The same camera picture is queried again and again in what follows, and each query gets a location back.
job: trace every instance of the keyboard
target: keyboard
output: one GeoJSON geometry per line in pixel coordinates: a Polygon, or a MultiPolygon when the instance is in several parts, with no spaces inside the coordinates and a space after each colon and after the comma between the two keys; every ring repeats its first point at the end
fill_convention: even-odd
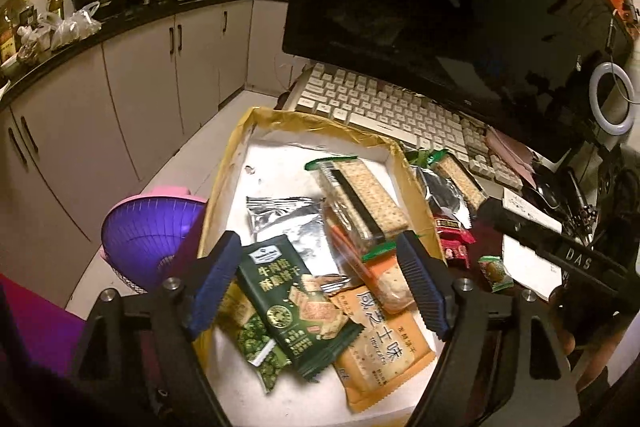
{"type": "Polygon", "coordinates": [[[498,165],[497,156],[493,166],[484,130],[477,122],[421,94],[352,71],[335,68],[330,72],[321,63],[314,66],[302,91],[297,91],[296,105],[290,105],[297,111],[388,136],[413,148],[446,148],[475,174],[522,188],[520,178],[506,164],[498,165]],[[482,166],[478,156],[484,160],[482,166]]]}

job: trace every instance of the spacebar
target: spacebar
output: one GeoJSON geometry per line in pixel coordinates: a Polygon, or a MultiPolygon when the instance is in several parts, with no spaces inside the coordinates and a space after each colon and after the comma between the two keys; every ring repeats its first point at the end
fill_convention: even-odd
{"type": "Polygon", "coordinates": [[[391,127],[390,125],[386,125],[379,121],[371,120],[366,116],[362,116],[354,112],[351,113],[349,125],[358,127],[359,129],[364,129],[365,131],[371,131],[376,134],[383,134],[384,136],[400,140],[408,143],[409,145],[413,145],[414,147],[418,145],[418,138],[415,134],[411,134],[410,132],[403,131],[396,127],[391,127]]]}

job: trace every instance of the white ring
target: white ring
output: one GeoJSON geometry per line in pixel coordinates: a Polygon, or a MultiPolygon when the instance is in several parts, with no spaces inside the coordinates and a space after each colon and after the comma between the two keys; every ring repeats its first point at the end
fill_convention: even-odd
{"type": "Polygon", "coordinates": [[[602,127],[602,129],[609,133],[611,136],[620,136],[625,134],[631,126],[634,124],[635,120],[635,111],[634,108],[629,107],[629,110],[626,113],[626,118],[622,123],[611,123],[607,120],[602,114],[602,110],[598,105],[598,84],[600,83],[600,79],[607,73],[611,72],[611,68],[613,66],[613,73],[622,80],[622,83],[625,84],[627,98],[630,100],[636,99],[636,93],[634,90],[634,86],[631,83],[631,79],[629,79],[628,74],[625,73],[619,65],[612,64],[611,62],[603,62],[599,66],[597,66],[593,73],[591,74],[591,80],[589,81],[589,103],[591,105],[591,111],[593,112],[593,116],[598,122],[598,125],[602,127]]]}

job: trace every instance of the orange snack package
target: orange snack package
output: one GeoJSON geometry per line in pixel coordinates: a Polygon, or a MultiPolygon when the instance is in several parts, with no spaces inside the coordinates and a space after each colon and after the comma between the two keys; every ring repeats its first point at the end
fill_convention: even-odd
{"type": "Polygon", "coordinates": [[[361,253],[338,222],[334,212],[324,206],[324,223],[334,248],[340,252],[353,270],[376,296],[386,312],[399,313],[414,302],[402,270],[396,260],[396,251],[388,255],[376,257],[373,261],[363,263],[361,253]]]}
{"type": "Polygon", "coordinates": [[[388,396],[435,358],[410,311],[386,315],[365,286],[331,301],[365,329],[334,362],[353,412],[388,396]]]}

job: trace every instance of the blue gripper pad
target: blue gripper pad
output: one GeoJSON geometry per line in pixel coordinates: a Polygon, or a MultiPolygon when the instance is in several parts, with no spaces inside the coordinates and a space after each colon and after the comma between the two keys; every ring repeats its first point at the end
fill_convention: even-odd
{"type": "Polygon", "coordinates": [[[186,325],[192,340],[207,330],[216,317],[220,302],[238,269],[241,255],[240,236],[228,231],[223,233],[209,253],[209,256],[214,256],[213,264],[204,282],[193,294],[191,316],[186,325]]]}
{"type": "Polygon", "coordinates": [[[448,341],[456,321],[453,277],[447,265],[430,257],[412,230],[396,238],[396,257],[427,328],[448,341]]]}

